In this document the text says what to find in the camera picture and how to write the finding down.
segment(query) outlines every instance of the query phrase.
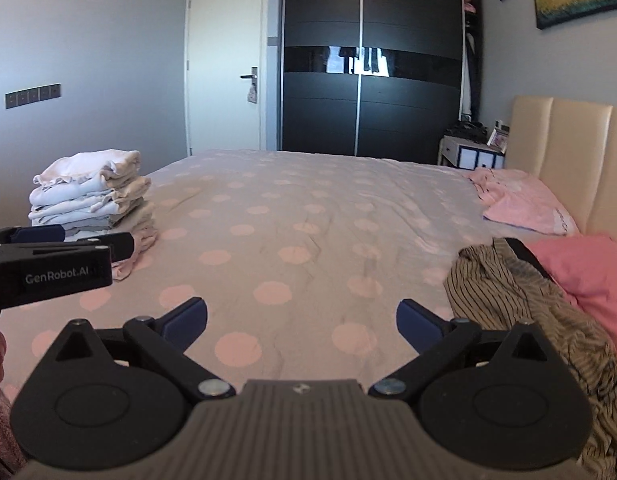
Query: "beige leather headboard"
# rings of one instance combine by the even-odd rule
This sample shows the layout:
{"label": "beige leather headboard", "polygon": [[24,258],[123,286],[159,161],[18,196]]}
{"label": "beige leather headboard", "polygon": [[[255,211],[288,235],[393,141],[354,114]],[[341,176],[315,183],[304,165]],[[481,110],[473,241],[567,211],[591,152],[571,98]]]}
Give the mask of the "beige leather headboard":
{"label": "beige leather headboard", "polygon": [[582,233],[617,240],[616,107],[517,97],[505,166],[539,177]]}

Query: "polka dot bed sheet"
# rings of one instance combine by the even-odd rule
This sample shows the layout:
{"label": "polka dot bed sheet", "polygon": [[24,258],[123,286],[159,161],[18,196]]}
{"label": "polka dot bed sheet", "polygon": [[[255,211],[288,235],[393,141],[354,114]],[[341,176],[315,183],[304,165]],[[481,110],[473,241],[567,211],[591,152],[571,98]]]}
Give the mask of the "polka dot bed sheet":
{"label": "polka dot bed sheet", "polygon": [[368,388],[416,356],[395,326],[400,300],[450,319],[443,280],[461,248],[541,237],[484,220],[449,168],[211,151],[150,176],[160,237],[129,278],[2,313],[11,399],[69,320],[114,328],[191,296],[208,326],[186,355],[238,390],[251,378]]}

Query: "wall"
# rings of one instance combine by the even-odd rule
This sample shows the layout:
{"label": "wall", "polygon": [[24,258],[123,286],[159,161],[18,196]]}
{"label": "wall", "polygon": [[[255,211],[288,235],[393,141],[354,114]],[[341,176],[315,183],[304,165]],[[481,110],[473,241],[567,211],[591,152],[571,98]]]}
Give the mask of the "wall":
{"label": "wall", "polygon": [[[0,224],[24,224],[57,158],[140,150],[143,173],[186,156],[186,0],[0,0]],[[61,83],[10,110],[4,94]]]}
{"label": "wall", "polygon": [[617,105],[617,10],[539,30],[533,0],[484,0],[482,122],[509,120],[515,95]]}
{"label": "wall", "polygon": [[[280,5],[282,0],[269,0],[268,33],[269,38],[280,37]],[[266,85],[266,149],[277,150],[278,147],[278,90],[280,81],[278,47],[266,49],[267,85]]]}

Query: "wall socket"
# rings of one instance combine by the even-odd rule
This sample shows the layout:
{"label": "wall socket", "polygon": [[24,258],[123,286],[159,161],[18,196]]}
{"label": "wall socket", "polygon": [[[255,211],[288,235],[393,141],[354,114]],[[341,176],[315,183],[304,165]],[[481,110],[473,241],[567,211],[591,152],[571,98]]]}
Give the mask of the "wall socket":
{"label": "wall socket", "polygon": [[37,88],[11,92],[4,96],[4,100],[8,110],[9,108],[36,103],[37,101],[46,101],[47,99],[56,99],[57,97],[62,97],[62,85],[60,84],[38,86]]}
{"label": "wall socket", "polygon": [[496,120],[495,128],[503,132],[506,132],[507,134],[511,133],[511,127],[508,124],[504,124],[504,121]]}

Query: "pillow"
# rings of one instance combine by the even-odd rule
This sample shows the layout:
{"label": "pillow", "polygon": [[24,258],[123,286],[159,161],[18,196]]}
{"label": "pillow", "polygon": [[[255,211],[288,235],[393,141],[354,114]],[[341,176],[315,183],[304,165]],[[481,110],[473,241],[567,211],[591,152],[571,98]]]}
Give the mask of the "pillow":
{"label": "pillow", "polygon": [[528,248],[617,347],[617,243],[596,235],[547,238]]}
{"label": "pillow", "polygon": [[478,168],[468,178],[490,206],[485,218],[546,235],[579,234],[575,220],[555,195],[525,171]]}

